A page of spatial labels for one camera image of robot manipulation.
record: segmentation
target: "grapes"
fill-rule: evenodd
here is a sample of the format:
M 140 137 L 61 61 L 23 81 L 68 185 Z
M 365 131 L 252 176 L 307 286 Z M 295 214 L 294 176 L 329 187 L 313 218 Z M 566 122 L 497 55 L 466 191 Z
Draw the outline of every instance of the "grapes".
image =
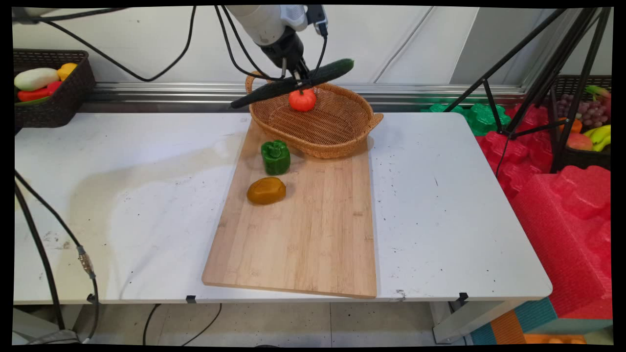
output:
M 573 94 L 562 94 L 557 101 L 557 118 L 567 118 L 574 100 Z M 600 101 L 580 101 L 576 109 L 575 118 L 581 120 L 586 128 L 600 127 L 610 123 L 610 118 L 605 115 L 607 108 Z

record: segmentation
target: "floor tile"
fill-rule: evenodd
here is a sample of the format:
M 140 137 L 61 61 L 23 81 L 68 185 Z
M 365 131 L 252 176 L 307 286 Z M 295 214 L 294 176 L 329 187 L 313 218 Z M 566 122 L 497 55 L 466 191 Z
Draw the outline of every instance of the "floor tile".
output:
M 103 304 L 100 306 L 100 318 L 92 343 L 99 344 L 141 344 L 143 327 L 153 304 Z M 83 340 L 89 335 L 93 325 L 94 306 L 85 304 L 76 324 L 78 337 Z M 146 333 L 146 342 L 155 344 L 161 335 L 161 329 L 167 316 L 167 309 L 160 306 L 150 320 Z
M 587 344 L 613 345 L 613 326 L 586 334 L 585 341 Z
M 428 303 L 332 303 L 331 326 L 333 347 L 435 345 Z
M 167 304 L 159 345 L 181 345 L 215 316 L 219 304 Z M 331 347 L 328 303 L 224 304 L 214 324 L 188 346 Z

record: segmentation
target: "white table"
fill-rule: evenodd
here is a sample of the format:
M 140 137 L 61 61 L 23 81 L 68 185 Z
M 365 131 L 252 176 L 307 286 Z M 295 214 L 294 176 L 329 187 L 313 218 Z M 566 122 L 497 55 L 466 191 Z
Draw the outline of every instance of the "white table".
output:
M 350 300 L 202 284 L 249 123 L 248 113 L 80 113 L 65 127 L 20 131 L 15 167 L 88 251 L 102 303 Z M 451 318 L 433 305 L 441 342 L 551 293 L 461 115 L 388 113 L 368 145 L 375 301 L 443 303 L 467 293 Z M 85 303 L 92 287 L 74 244 L 41 204 L 26 200 L 61 303 Z M 51 302 L 17 205 L 14 268 L 14 304 Z

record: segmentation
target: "white wall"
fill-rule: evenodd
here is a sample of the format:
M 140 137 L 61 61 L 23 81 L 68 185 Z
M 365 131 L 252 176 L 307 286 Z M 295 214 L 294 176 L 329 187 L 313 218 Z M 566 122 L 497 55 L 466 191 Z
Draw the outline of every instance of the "white wall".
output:
M 354 69 L 336 83 L 372 83 L 387 60 L 401 46 L 427 6 L 326 5 L 329 39 L 324 63 L 353 58 Z M 423 27 L 394 60 L 379 83 L 447 84 L 463 49 L 478 8 L 435 7 Z M 47 16 L 85 11 L 60 9 Z M 169 65 L 185 45 L 191 6 L 131 8 L 111 14 L 60 21 L 129 69 L 153 76 Z M 272 75 L 279 69 L 255 47 L 237 23 L 248 52 Z M 299 33 L 309 68 L 317 63 L 322 38 L 312 26 Z M 229 30 L 237 63 L 252 69 Z M 47 24 L 13 26 L 14 48 L 86 49 Z M 104 58 L 90 52 L 97 81 L 136 82 Z M 230 62 L 219 21 L 212 6 L 199 6 L 193 39 L 185 57 L 157 82 L 243 82 Z
M 613 67 L 613 12 L 608 17 L 607 27 L 604 29 L 602 41 L 598 48 L 593 66 L 591 68 L 591 75 L 611 75 Z M 587 57 L 587 51 L 591 45 L 591 39 L 595 32 L 597 22 L 589 29 L 586 35 L 580 40 L 578 46 L 567 59 L 567 62 L 563 66 L 561 73 L 563 75 L 580 75 Z
M 478 8 L 435 6 L 378 83 L 447 85 L 477 12 Z
M 474 83 L 552 12 L 554 9 L 480 8 L 451 83 Z M 520 86 L 562 18 L 557 18 L 507 61 L 489 78 L 489 83 Z

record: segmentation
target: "wooden cutting board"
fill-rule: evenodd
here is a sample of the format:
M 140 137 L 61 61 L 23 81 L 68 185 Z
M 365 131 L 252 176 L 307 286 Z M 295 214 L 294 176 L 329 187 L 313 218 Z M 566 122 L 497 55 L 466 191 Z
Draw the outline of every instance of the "wooden cutting board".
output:
M 353 156 L 323 160 L 290 148 L 277 176 L 280 202 L 254 205 L 248 187 L 268 177 L 260 154 L 269 138 L 252 121 L 207 265 L 206 285 L 376 297 L 367 143 Z

